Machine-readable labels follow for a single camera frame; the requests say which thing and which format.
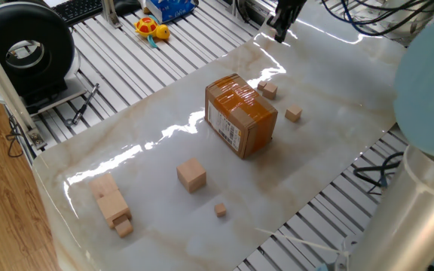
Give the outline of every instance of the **metal frame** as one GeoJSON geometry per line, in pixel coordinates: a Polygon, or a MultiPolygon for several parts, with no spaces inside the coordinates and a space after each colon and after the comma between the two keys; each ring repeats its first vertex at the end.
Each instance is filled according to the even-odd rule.
{"type": "Polygon", "coordinates": [[[121,27],[120,20],[118,20],[117,12],[115,11],[115,3],[113,0],[102,0],[102,15],[105,20],[113,27],[121,27]]]}
{"type": "Polygon", "coordinates": [[[5,70],[0,63],[0,94],[6,101],[9,111],[21,125],[23,132],[28,135],[28,138],[34,144],[36,149],[43,148],[46,145],[41,133],[36,128],[33,119],[29,116],[26,107],[18,96],[13,84],[6,75],[5,70]]]}

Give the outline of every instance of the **black cable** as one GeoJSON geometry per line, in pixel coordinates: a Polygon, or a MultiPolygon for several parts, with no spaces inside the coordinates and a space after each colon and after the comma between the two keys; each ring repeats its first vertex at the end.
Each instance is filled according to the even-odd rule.
{"type": "MultiPolygon", "coordinates": [[[[341,18],[341,17],[339,17],[338,15],[334,14],[334,12],[332,12],[332,11],[329,9],[328,5],[327,5],[324,1],[322,1],[322,4],[324,5],[324,8],[328,11],[328,13],[330,13],[334,18],[340,20],[341,22],[345,22],[345,23],[353,23],[353,22],[351,22],[351,21],[349,21],[349,20],[346,20],[345,18],[341,18]]],[[[381,20],[384,20],[384,19],[388,18],[389,16],[393,15],[393,14],[396,13],[396,12],[398,12],[398,11],[386,12],[386,13],[381,14],[379,17],[376,17],[376,18],[374,18],[374,19],[371,19],[371,20],[363,20],[363,21],[354,22],[354,23],[357,24],[357,25],[361,25],[361,26],[368,25],[368,24],[372,24],[372,23],[378,23],[378,22],[380,22],[381,20]]]]}
{"type": "Polygon", "coordinates": [[[379,193],[375,193],[372,192],[376,187],[387,187],[387,174],[386,174],[386,170],[388,169],[395,169],[399,166],[399,163],[401,162],[397,162],[397,163],[392,163],[389,164],[388,163],[394,159],[395,157],[398,156],[402,156],[403,152],[398,152],[392,155],[389,155],[384,161],[383,164],[381,164],[381,166],[366,166],[366,167],[361,167],[361,168],[355,168],[353,170],[353,174],[357,177],[362,179],[363,181],[367,181],[370,184],[373,184],[373,188],[371,188],[368,193],[369,194],[373,194],[373,195],[380,195],[379,193]],[[368,176],[362,175],[360,172],[370,172],[370,171],[379,171],[380,172],[380,179],[378,181],[375,181],[371,178],[369,178],[368,176]]]}
{"type": "Polygon", "coordinates": [[[18,122],[16,122],[16,118],[14,116],[9,117],[9,125],[11,127],[11,131],[10,131],[9,135],[6,135],[6,140],[11,142],[9,144],[9,148],[8,148],[8,156],[11,158],[20,157],[21,155],[23,155],[23,151],[21,151],[21,154],[18,154],[18,155],[12,155],[11,154],[11,149],[13,148],[14,142],[17,140],[17,136],[22,136],[20,133],[18,133],[17,129],[19,127],[19,124],[18,124],[18,122]]]}
{"type": "Polygon", "coordinates": [[[369,35],[369,36],[379,36],[379,35],[385,35],[387,33],[390,33],[392,31],[394,31],[395,29],[398,29],[399,27],[403,26],[405,23],[407,23],[409,20],[411,20],[413,17],[415,17],[416,15],[418,15],[420,12],[424,12],[424,9],[428,8],[432,3],[434,3],[434,0],[410,0],[406,3],[404,3],[403,5],[397,7],[397,8],[382,8],[387,10],[387,12],[381,14],[379,17],[374,18],[372,20],[363,20],[363,21],[355,21],[349,13],[349,10],[347,8],[348,3],[347,0],[341,0],[341,4],[344,7],[344,16],[345,18],[340,18],[338,15],[334,14],[328,7],[328,5],[322,1],[322,4],[324,5],[324,8],[328,11],[328,13],[330,13],[334,18],[345,22],[345,23],[350,23],[351,25],[353,25],[353,27],[360,32],[363,35],[369,35]],[[398,12],[398,11],[406,11],[409,8],[414,7],[415,5],[419,5],[421,3],[426,2],[423,6],[421,6],[420,8],[418,8],[417,10],[415,10],[412,14],[410,14],[408,17],[406,17],[404,20],[402,20],[401,22],[397,23],[396,25],[394,25],[393,27],[382,31],[382,32],[374,32],[374,33],[370,33],[370,32],[365,32],[364,30],[360,29],[358,26],[364,26],[364,25],[368,25],[368,24],[374,24],[374,23],[378,23],[381,20],[384,20],[385,18],[393,15],[394,13],[398,12]]]}
{"type": "Polygon", "coordinates": [[[351,25],[354,27],[354,29],[357,32],[359,32],[359,33],[361,33],[363,35],[368,35],[368,36],[371,36],[371,37],[376,37],[376,36],[381,36],[381,35],[388,34],[388,33],[392,32],[392,31],[400,28],[401,26],[403,26],[404,24],[406,24],[408,21],[410,21],[413,17],[415,17],[416,15],[418,15],[422,10],[428,8],[431,4],[434,3],[434,1],[433,0],[428,1],[427,3],[425,3],[424,5],[422,5],[420,8],[418,8],[416,11],[414,11],[412,14],[410,14],[408,17],[406,17],[404,20],[402,20],[401,22],[397,23],[393,27],[390,27],[387,30],[384,30],[382,32],[376,32],[376,33],[369,33],[369,32],[366,32],[366,31],[360,29],[356,25],[356,23],[354,22],[353,18],[351,17],[350,11],[347,9],[345,0],[341,0],[341,3],[343,4],[343,7],[344,7],[344,13],[347,15],[348,20],[350,20],[350,22],[352,22],[351,25]]]}
{"type": "Polygon", "coordinates": [[[419,4],[423,3],[423,2],[427,2],[429,0],[420,0],[420,1],[417,1],[417,2],[413,3],[412,6],[408,6],[407,3],[409,3],[409,2],[407,2],[407,3],[404,3],[403,5],[401,5],[399,7],[396,7],[396,8],[382,8],[382,7],[379,7],[379,6],[367,4],[366,2],[361,1],[361,0],[354,0],[354,1],[356,1],[360,5],[363,5],[363,6],[367,7],[367,8],[375,9],[377,11],[416,11],[416,10],[411,10],[409,8],[411,8],[412,6],[415,6],[415,5],[419,5],[419,4]]]}

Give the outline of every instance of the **wooden cube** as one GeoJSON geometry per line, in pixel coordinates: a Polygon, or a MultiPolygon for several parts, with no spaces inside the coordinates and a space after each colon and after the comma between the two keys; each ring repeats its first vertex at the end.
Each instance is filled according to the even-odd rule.
{"type": "Polygon", "coordinates": [[[92,180],[88,185],[95,199],[101,199],[111,192],[118,190],[118,186],[110,173],[92,180]]]}
{"type": "Polygon", "coordinates": [[[277,86],[275,84],[272,84],[271,82],[268,82],[264,89],[262,90],[262,95],[265,98],[268,99],[274,99],[276,98],[277,93],[277,86]]]}
{"type": "Polygon", "coordinates": [[[96,202],[98,203],[99,209],[102,211],[106,222],[112,229],[115,228],[113,220],[120,216],[126,215],[129,219],[132,218],[130,209],[119,190],[111,192],[103,198],[98,199],[96,202]]]}
{"type": "Polygon", "coordinates": [[[297,105],[291,105],[291,107],[286,110],[286,119],[296,122],[301,118],[302,109],[297,105]]]}
{"type": "Polygon", "coordinates": [[[133,226],[126,215],[122,215],[119,218],[113,220],[115,229],[121,238],[131,234],[133,232],[133,226]]]}
{"type": "Polygon", "coordinates": [[[264,87],[266,84],[267,84],[267,82],[260,81],[259,84],[257,84],[257,89],[258,90],[264,90],[264,87]]]}
{"type": "Polygon", "coordinates": [[[225,213],[227,213],[227,209],[225,208],[224,203],[217,204],[214,207],[214,211],[215,211],[215,214],[217,215],[217,218],[220,218],[220,217],[224,216],[225,213]]]}
{"type": "Polygon", "coordinates": [[[177,166],[177,176],[189,193],[206,184],[206,171],[195,158],[177,166]]]}

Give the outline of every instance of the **cardboard box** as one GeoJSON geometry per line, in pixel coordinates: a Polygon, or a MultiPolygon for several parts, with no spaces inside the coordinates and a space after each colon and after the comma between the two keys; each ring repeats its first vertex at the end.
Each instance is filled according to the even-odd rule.
{"type": "Polygon", "coordinates": [[[244,159],[270,142],[277,110],[239,75],[215,81],[206,88],[205,120],[244,159]]]}

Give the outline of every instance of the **stacked wooden blocks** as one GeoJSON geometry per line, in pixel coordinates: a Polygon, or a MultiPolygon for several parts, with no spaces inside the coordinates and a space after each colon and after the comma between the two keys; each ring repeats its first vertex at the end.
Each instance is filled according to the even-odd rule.
{"type": "Polygon", "coordinates": [[[133,232],[130,209],[111,174],[105,174],[89,184],[108,226],[117,230],[120,237],[133,232]]]}
{"type": "Polygon", "coordinates": [[[262,95],[267,99],[276,98],[277,86],[271,82],[260,81],[257,85],[257,89],[262,91],[262,95]]]}
{"type": "Polygon", "coordinates": [[[195,158],[177,166],[177,176],[189,193],[195,192],[207,183],[206,171],[195,158]]]}

